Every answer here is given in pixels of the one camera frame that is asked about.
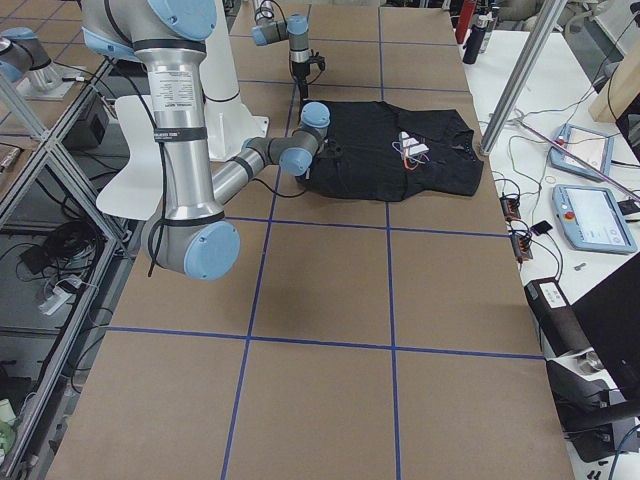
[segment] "black vest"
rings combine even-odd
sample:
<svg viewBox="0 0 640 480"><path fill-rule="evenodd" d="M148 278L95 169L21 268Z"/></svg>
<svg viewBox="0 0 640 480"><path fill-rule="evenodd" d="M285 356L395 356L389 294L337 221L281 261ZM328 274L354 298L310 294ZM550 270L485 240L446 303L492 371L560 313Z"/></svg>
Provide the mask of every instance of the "black vest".
<svg viewBox="0 0 640 480"><path fill-rule="evenodd" d="M307 177L309 190L335 198L397 202L423 190L473 195L483 162L473 130L455 110L413 112L386 102L322 102L331 112L325 150ZM405 168L394 149L405 131L429 147L428 161Z"/></svg>

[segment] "cable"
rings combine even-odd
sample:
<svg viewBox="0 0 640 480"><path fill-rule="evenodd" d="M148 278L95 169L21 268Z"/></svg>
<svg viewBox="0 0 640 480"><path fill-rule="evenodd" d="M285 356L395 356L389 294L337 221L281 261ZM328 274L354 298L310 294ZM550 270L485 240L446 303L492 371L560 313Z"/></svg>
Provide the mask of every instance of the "cable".
<svg viewBox="0 0 640 480"><path fill-rule="evenodd" d="M12 250L18 248L18 247L24 247L24 246L30 246L30 247L39 247L40 245L38 245L37 243L29 243L29 242L22 242L22 243L16 243L13 247L10 247L9 249L5 250L4 253L2 253L2 255L0 255L0 262L2 260L4 260L4 257L6 257Z"/></svg>
<svg viewBox="0 0 640 480"><path fill-rule="evenodd" d="M102 340L104 339L104 335L98 337L91 345L89 345L84 352L82 352L82 354L80 355L80 357L78 358L78 361L76 362L76 366L73 369L73 372L71 373L71 388L73 389L74 392L80 394L82 393L81 390L78 390L78 388L76 387L75 383L74 383L74 378L75 378L75 374L78 370L78 365L80 365L80 362L84 359L84 357L87 356L87 353L89 353L91 351L91 349L93 347L95 347L96 345L98 345Z"/></svg>
<svg viewBox="0 0 640 480"><path fill-rule="evenodd" d="M640 165L638 164L634 165L633 163L618 162L617 160L611 160L611 165L617 165L619 167L628 167L628 168L640 168Z"/></svg>
<svg viewBox="0 0 640 480"><path fill-rule="evenodd" d="M156 130L158 128L155 118L153 117L153 114L151 113L151 110L149 110L149 106L147 105L147 102L144 101L144 98L142 97L142 93L140 93L140 90L138 89L138 86L135 84L135 82L131 79L131 77L129 75L127 75L126 73L124 73L122 70L120 70L120 68L118 67L118 65L112 61L109 57L104 57L106 59L106 61L109 63L109 65L111 65L113 67L113 69L118 72L124 79L126 79L131 86L133 87L133 90L136 92L136 95L138 96L138 100L140 100L140 103L142 103L142 106L145 110L145 112L147 112L147 116L149 117L149 121L151 122L151 126L153 127L154 130ZM165 219L167 216L167 159L166 156L168 155L168 152L166 151L166 148L164 146L164 142L156 142L158 144L158 149L160 150L160 164L162 165L162 213L160 215L160 231L158 232L158 240L156 241L156 246L153 249L153 251L150 251L149 253L151 253L151 265L149 266L149 271L147 272L147 277L151 277L151 275L153 275L153 269L155 268L155 266L158 263L158 254L160 253L160 246L162 245L162 237L164 234L164 227L165 227Z"/></svg>
<svg viewBox="0 0 640 480"><path fill-rule="evenodd" d="M84 151L84 150L71 150L71 151L72 151L72 152L80 153L80 154L82 154L82 155L84 155L84 156L86 156L86 157L88 157L88 158L92 159L92 160L93 160L93 161L95 161L97 164L102 165L104 168L107 168L107 169L109 169L109 170L113 170L113 171L115 171L115 172L120 171L120 169L115 168L115 167L112 167L111 165L109 165L109 164L107 164L107 163L104 163L102 160L100 160L100 159L99 159L96 155L94 155L93 153L89 153L89 152L86 152L86 151Z"/></svg>
<svg viewBox="0 0 640 480"><path fill-rule="evenodd" d="M557 269L556 269L556 273L553 276L554 278L557 278L562 270L562 265L560 263L560 260L558 259L558 257L556 256L555 253L553 253L548 247L546 247L545 245L541 244L540 242L534 240L533 238L531 239L532 243L535 243L536 245L538 245L539 247L543 248L544 250L546 250L547 252L549 252L549 254L553 257L553 259L556 261L557 264Z"/></svg>
<svg viewBox="0 0 640 480"><path fill-rule="evenodd" d="M70 198L69 196L66 196L64 200L58 200L56 197L53 196L53 194L47 189L47 187L44 186L44 184L39 179L36 178L35 182L36 182L36 185L40 187L42 192L47 197L49 197L49 199L51 199L52 202L60 205L62 209L62 213L65 217L70 218L72 220L77 220L83 217L80 213L78 213L76 210L72 209L66 204L67 199Z"/></svg>
<svg viewBox="0 0 640 480"><path fill-rule="evenodd" d="M294 195L285 195L283 193L280 193L278 191L276 191L274 188L270 187L269 184L267 184L267 182L260 180L259 178L254 178L253 180L251 180L252 182L258 182L261 183L262 185L264 185L267 190L269 190L271 193L273 193L276 197L280 197L280 198L298 198L301 197L302 195L304 195L305 193L307 193L307 189L305 188L303 191L296 193Z"/></svg>
<svg viewBox="0 0 640 480"><path fill-rule="evenodd" d="M611 470L609 470L608 480L613 480L613 473L616 470L616 465L618 465L618 458L620 458L620 454L622 453L622 447L624 446L625 442L631 437L631 435L633 435L638 430L640 430L640 424L634 425L631 429L629 429L629 431L625 434L625 436L620 441L620 445L618 445L618 448L616 448L616 455L615 457L613 457L613 463L611 464Z"/></svg>
<svg viewBox="0 0 640 480"><path fill-rule="evenodd" d="M79 72L83 72L83 73L86 73L87 75L91 75L92 78L95 78L96 81L99 82L107 90L107 92L109 92L109 95L111 95L113 98L118 98L118 96L114 93L114 91L111 90L109 85L107 85L107 83L104 80L102 80L100 77L98 77L95 73L91 73L89 70L85 70L84 68L72 67L71 65L67 65L66 63L59 62L58 60L56 60L55 63L56 65L60 65L61 67L70 68L72 70L78 70Z"/></svg>
<svg viewBox="0 0 640 480"><path fill-rule="evenodd" d="M102 172L102 173L99 173L98 175L94 175L93 177L89 177L89 180L93 182L95 180L98 180L103 177L107 177L109 175L115 175L116 173L118 173L118 170L112 170L110 172Z"/></svg>
<svg viewBox="0 0 640 480"><path fill-rule="evenodd" d="M560 283L560 278L562 277L562 272L564 270L564 257L562 256L562 250L560 250L560 247L558 246L555 239L551 236L549 232L545 232L545 235L549 237L549 240L551 240L551 242L553 242L553 245L556 247L556 250L558 250L558 255L560 256L560 266L559 266L558 275L556 278L556 281Z"/></svg>
<svg viewBox="0 0 640 480"><path fill-rule="evenodd" d="M511 168L513 168L513 171L516 172L518 175L521 175L521 176L531 180L538 187L536 192L533 193L533 195L536 195L536 201L535 201L535 204L533 205L533 210L531 211L531 221L533 222L535 220L534 216L535 216L536 209L538 208L538 204L540 203L540 195L542 193L542 180L544 179L545 173L547 172L547 161L545 159L544 167L543 167L542 173L540 175L540 180L536 180L535 178L533 178L533 177L527 175L526 173L523 173L520 170L518 170L517 167L516 167L515 159L513 158L513 150L512 150L512 142L516 138L520 138L522 140L527 140L528 142L537 143L537 144L543 144L543 143L546 143L546 142L533 140L531 138L524 137L522 135L513 135L511 138L509 138L509 142L507 144L507 153L509 155L509 159L511 160Z"/></svg>

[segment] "cardboard table surface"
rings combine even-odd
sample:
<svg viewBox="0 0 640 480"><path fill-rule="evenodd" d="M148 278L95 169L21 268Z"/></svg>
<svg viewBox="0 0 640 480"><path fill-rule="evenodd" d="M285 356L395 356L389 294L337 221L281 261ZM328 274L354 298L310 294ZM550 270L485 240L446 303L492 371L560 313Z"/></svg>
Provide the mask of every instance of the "cardboard table surface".
<svg viewBox="0 0 640 480"><path fill-rule="evenodd" d="M284 8L327 57L313 98L456 108L479 132L447 13ZM250 17L231 33L242 98L286 134L287 47L253 46ZM572 478L486 170L472 198L393 205L252 183L216 282L149 279L141 254L48 478Z"/></svg>

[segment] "black cable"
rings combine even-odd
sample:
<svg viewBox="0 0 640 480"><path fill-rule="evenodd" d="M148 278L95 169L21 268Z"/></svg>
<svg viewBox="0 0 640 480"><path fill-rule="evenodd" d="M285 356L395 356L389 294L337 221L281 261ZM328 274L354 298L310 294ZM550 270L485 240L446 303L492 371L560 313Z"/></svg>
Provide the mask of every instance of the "black cable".
<svg viewBox="0 0 640 480"><path fill-rule="evenodd" d="M84 68L72 67L71 65L67 65L66 63L59 62L58 60L56 60L55 63L57 65L60 65L61 67L70 68L72 70L78 70L79 72L83 72L83 73L86 73L87 75L91 75L91 77L95 78L96 81L99 82L107 90L107 92L109 92L109 94L113 98L118 98L118 96L114 93L114 91L111 90L109 85L107 85L107 83L104 80L102 80L100 77L98 77L95 73L91 73L89 70L85 70Z"/></svg>
<svg viewBox="0 0 640 480"><path fill-rule="evenodd" d="M138 86L135 84L135 82L131 79L131 77L129 75L127 75L126 73L124 73L122 70L120 70L120 68L118 67L118 65L113 62L109 57L104 57L106 59L106 61L109 63L109 65L111 65L113 67L113 69L118 72L123 78L125 78L133 87L133 90L136 92L136 95L138 96L138 99L140 100L140 103L142 103L142 106L144 107L145 112L147 112L147 116L149 117L149 121L151 122L151 126L153 127L154 130L156 130L158 128L155 118L153 117L153 114L151 113L151 110L149 110L149 106L147 105L147 102L144 101L144 98L142 97L142 93L140 93L140 90L138 89ZM158 254L160 253L160 246L162 245L162 237L164 234L164 227L165 227L165 219L167 216L167 159L166 159L166 149L164 146L163 142L157 142L158 144L158 149L160 150L160 164L162 165L162 213L160 216L160 231L158 232L158 240L156 242L156 246L155 249L153 249L153 252L151 253L151 265L149 266L149 271L147 272L147 277L151 277L151 275L153 275L153 269L155 268L156 264L158 263Z"/></svg>
<svg viewBox="0 0 640 480"><path fill-rule="evenodd" d="M99 173L98 175L94 175L93 177L89 177L89 180L93 182L94 180L98 180L100 178L107 177L109 175L115 175L116 173L118 173L118 170L112 170L110 172L102 172L102 173Z"/></svg>
<svg viewBox="0 0 640 480"><path fill-rule="evenodd" d="M634 165L633 163L624 163L617 160L611 160L611 165L617 165L619 167L640 168L640 165L638 164Z"/></svg>
<svg viewBox="0 0 640 480"><path fill-rule="evenodd" d="M104 339L104 335L102 335L101 337L98 337L91 345L89 345L84 352L82 352L82 354L80 355L80 357L78 358L78 361L76 362L76 366L73 369L73 372L71 373L71 388L73 388L73 391L80 394L82 393L82 391L78 390L76 388L76 385L74 383L74 377L76 372L78 372L78 365L80 365L80 362L82 362L82 360L84 359L84 357L87 356L87 354L91 351L91 349L93 347L95 347L96 345L98 345L102 340Z"/></svg>
<svg viewBox="0 0 640 480"><path fill-rule="evenodd" d="M555 254L555 253L553 253L553 252L551 251L551 249L549 249L547 246L545 246L545 245L541 244L540 242L536 241L536 240L535 240L535 239L533 239L533 238L531 239L531 242L532 242L532 243L535 243L535 244L536 244L536 245L538 245L539 247L541 247L541 248L545 249L547 252L549 252L549 254L550 254L550 255L553 257L553 259L556 261L557 268L556 268L556 273L555 273L555 275L554 275L553 277L554 277L554 278L557 278L557 277L558 277L558 275L560 275L560 272L561 272L561 268L562 268L562 267L561 267L561 264L560 264L560 260L558 259L558 257L556 256L556 254Z"/></svg>
<svg viewBox="0 0 640 480"><path fill-rule="evenodd" d="M253 180L251 180L252 182L258 182L261 183L262 185L264 185L267 190L269 190L271 193L273 193L276 197L280 197L280 198L298 198L301 197L302 195L304 195L305 193L307 193L307 189L305 188L303 191L296 193L294 195L285 195L283 193L280 193L278 191L276 191L274 188L270 187L269 184L267 184L267 182L260 180L259 178L254 178Z"/></svg>
<svg viewBox="0 0 640 480"><path fill-rule="evenodd" d="M104 163L102 160L100 160L96 155L94 155L93 153L89 153L89 152L85 152L84 150L71 150L72 152L77 152L80 153L82 155L84 155L85 157L90 158L91 160L95 161L97 164L102 165L104 168L107 168L109 170L113 170L115 172L120 171L120 169L112 167L111 165Z"/></svg>
<svg viewBox="0 0 640 480"><path fill-rule="evenodd" d="M560 256L560 268L559 268L559 271L558 271L558 278L556 278L556 281L558 283L560 283L560 278L562 277L562 272L564 271L564 257L562 256L562 250L560 250L560 247L556 243L556 240L551 236L551 234L549 232L545 232L544 234L547 237L549 237L549 240L551 240L553 245L556 247L556 250L558 250L558 255Z"/></svg>
<svg viewBox="0 0 640 480"><path fill-rule="evenodd" d="M618 445L618 448L616 448L616 455L615 457L613 457L613 463L611 464L611 470L609 470L608 480L613 480L613 474L616 470L616 466L618 465L618 459L620 458L620 454L622 453L622 447L624 447L624 444L631 437L631 435L636 433L638 430L640 430L640 424L634 425L629 429L629 431L625 434L625 436L620 441L620 445Z"/></svg>
<svg viewBox="0 0 640 480"><path fill-rule="evenodd" d="M82 215L80 213L78 213L76 210L72 209L71 207L69 207L66 202L67 199L69 199L69 196L66 196L64 198L64 200L58 200L48 189L47 187L44 186L44 184L36 178L35 180L36 185L38 185L40 187L40 189L42 190L42 192L49 197L49 199L51 199L52 202L60 205L60 207L62 208L62 213L64 214L65 217L71 218L73 220L77 220L79 218L82 218Z"/></svg>
<svg viewBox="0 0 640 480"><path fill-rule="evenodd" d="M514 187L516 187L516 190L518 190L518 193L508 193L507 195L516 195L516 200L518 203L520 203L520 195L521 195L521 191L520 191L520 185L518 185L516 182L514 182L513 180L511 180L510 178L507 177L503 177L503 178L496 178L493 180L494 183L495 182L503 182L502 184L502 192L501 195L504 197L505 193L504 193L504 187L507 183L512 184Z"/></svg>
<svg viewBox="0 0 640 480"><path fill-rule="evenodd" d="M22 242L22 243L16 243L13 247L10 247L9 249L5 250L2 255L0 255L0 262L2 260L4 260L4 257L6 257L12 250L18 248L18 247L24 247L29 245L30 247L39 247L40 245L38 245L37 243L30 243L30 242Z"/></svg>

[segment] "tablet screen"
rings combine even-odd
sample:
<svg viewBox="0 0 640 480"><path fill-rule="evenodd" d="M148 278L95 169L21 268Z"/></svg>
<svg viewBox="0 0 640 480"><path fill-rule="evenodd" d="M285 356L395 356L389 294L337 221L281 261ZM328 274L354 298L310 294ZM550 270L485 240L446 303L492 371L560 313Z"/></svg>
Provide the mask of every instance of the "tablet screen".
<svg viewBox="0 0 640 480"><path fill-rule="evenodd" d="M571 133L569 134L569 140L565 148L577 157L580 157L592 167L602 170L604 149L606 145L607 137L572 127ZM566 155L564 160L569 165L584 168L574 159L569 158Z"/></svg>
<svg viewBox="0 0 640 480"><path fill-rule="evenodd" d="M585 242L617 246L628 244L605 192L568 188L567 193Z"/></svg>

